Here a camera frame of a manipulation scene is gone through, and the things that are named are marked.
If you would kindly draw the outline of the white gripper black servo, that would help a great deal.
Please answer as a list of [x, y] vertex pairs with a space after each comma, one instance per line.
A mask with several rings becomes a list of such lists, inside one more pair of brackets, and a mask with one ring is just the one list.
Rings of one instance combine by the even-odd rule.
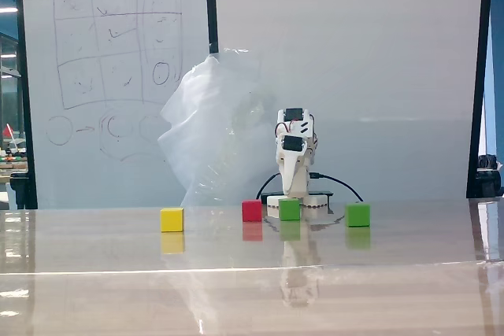
[[276, 141], [276, 160], [283, 164], [283, 193], [289, 195], [295, 178], [296, 197], [308, 194], [311, 147], [307, 138], [281, 135]]

